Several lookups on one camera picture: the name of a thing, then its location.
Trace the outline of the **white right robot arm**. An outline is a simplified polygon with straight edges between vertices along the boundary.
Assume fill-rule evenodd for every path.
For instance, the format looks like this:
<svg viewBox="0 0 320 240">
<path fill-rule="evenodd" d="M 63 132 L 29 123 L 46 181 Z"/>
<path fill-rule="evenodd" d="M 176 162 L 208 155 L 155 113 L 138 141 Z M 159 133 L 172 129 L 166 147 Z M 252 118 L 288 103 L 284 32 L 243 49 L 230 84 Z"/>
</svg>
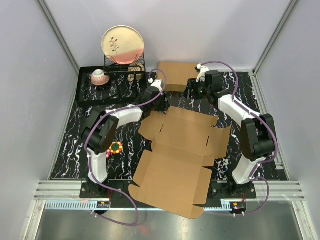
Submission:
<svg viewBox="0 0 320 240">
<path fill-rule="evenodd" d="M 267 157 L 278 149 L 274 119 L 270 114 L 258 113 L 224 90 L 219 83 L 220 72 L 209 70 L 190 78 L 183 93 L 194 100 L 207 99 L 216 109 L 228 115 L 240 126 L 241 158 L 232 172 L 233 182 L 227 185 L 228 195 L 239 198 L 245 192 L 244 184 L 253 176 Z"/>
</svg>

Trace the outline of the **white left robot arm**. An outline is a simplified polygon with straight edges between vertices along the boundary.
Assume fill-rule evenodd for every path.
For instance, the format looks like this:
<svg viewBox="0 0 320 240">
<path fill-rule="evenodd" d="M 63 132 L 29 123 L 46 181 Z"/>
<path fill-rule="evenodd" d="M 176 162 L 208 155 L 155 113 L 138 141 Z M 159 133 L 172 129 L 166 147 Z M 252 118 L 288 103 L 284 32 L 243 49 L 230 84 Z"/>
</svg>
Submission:
<svg viewBox="0 0 320 240">
<path fill-rule="evenodd" d="M 108 178 L 107 151 L 114 142 L 117 129 L 148 118 L 152 111 L 165 112 L 169 107 L 164 87 L 152 84 L 133 104 L 110 110 L 92 109 L 81 138 L 88 158 L 88 178 L 93 182 L 90 192 L 95 197 L 103 198 L 108 193 L 108 186 L 104 183 Z"/>
</svg>

